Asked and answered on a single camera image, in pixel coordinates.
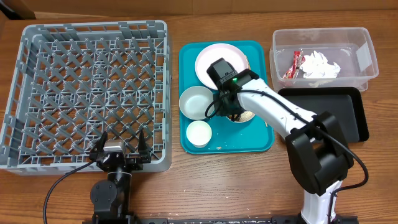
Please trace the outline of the small white cup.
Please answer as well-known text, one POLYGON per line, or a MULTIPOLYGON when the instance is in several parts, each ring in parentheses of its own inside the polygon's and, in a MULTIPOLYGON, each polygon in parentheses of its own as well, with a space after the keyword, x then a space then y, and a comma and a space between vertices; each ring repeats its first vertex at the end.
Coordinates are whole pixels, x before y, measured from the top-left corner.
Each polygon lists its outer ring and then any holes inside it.
POLYGON ((205 147, 212 137, 210 125, 204 121, 191 122, 186 130, 188 141, 197 148, 205 147))

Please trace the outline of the white paper napkin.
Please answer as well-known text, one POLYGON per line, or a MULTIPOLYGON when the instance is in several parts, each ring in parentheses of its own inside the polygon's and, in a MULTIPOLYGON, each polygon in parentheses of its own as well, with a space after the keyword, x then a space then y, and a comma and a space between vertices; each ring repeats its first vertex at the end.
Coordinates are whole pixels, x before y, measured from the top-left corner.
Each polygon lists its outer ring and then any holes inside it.
POLYGON ((304 78, 336 78, 341 70, 336 62, 328 63, 328 59, 315 50, 304 59, 300 66, 304 78))

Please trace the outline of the pink bowl with food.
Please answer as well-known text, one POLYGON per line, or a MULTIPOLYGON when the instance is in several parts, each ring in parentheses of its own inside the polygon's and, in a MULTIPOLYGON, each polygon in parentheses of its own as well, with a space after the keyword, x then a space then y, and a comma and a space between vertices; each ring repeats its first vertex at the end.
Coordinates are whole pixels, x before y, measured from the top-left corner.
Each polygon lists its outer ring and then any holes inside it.
POLYGON ((250 121, 255 117, 255 114, 250 112, 250 111, 245 111, 241 113, 239 116, 235 115, 234 117, 232 115, 228 116, 228 119, 234 123, 245 123, 247 121, 250 121))

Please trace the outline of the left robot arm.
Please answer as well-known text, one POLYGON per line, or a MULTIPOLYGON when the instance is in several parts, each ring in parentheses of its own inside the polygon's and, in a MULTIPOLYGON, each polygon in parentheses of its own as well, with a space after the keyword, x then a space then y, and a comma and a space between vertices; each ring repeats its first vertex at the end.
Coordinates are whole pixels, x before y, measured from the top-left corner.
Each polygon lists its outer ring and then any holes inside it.
POLYGON ((103 133, 90 151, 90 160, 107 173, 107 179, 93 186, 90 199, 94 206, 92 223, 140 223, 140 219, 129 210, 131 172, 142 170, 143 165, 152 161, 150 147, 144 132, 138 140, 139 156, 126 157, 126 148, 120 140, 109 140, 103 133))

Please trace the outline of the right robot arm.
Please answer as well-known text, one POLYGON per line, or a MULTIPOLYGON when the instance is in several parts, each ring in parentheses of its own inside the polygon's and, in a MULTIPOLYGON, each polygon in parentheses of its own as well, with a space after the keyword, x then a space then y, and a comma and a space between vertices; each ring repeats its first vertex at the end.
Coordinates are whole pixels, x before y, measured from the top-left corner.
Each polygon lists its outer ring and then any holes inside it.
POLYGON ((290 170, 304 189, 303 208, 295 223, 358 223, 356 217, 335 213, 338 192, 368 182, 363 161, 349 149, 338 120, 315 114, 280 96, 249 69, 208 69, 218 94, 215 114, 234 118, 250 111, 271 125, 285 140, 290 170))

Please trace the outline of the red snack wrapper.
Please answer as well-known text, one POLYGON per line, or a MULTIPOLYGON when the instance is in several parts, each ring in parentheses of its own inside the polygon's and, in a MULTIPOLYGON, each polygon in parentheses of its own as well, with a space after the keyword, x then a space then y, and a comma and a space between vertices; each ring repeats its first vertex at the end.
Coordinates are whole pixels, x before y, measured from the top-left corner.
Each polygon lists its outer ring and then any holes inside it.
POLYGON ((296 78, 299 74, 301 65, 304 63, 305 57, 302 51, 295 51, 292 66, 282 76, 284 79, 296 78))

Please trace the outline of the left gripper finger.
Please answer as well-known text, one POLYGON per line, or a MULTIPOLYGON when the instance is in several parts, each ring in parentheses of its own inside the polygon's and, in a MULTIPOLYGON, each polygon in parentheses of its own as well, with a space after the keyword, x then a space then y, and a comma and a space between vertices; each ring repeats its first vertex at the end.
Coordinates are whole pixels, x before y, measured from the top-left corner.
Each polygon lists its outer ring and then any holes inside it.
POLYGON ((150 153, 150 147, 146 143, 146 138, 144 136, 144 130, 140 130, 139 142, 138 142, 138 153, 143 164, 148 164, 152 162, 152 156, 150 153))
POLYGON ((89 159, 91 161, 97 160, 98 155, 103 152, 103 148, 107 140, 108 140, 108 133, 104 131, 100 139, 95 143, 94 147, 91 149, 89 153, 89 159))

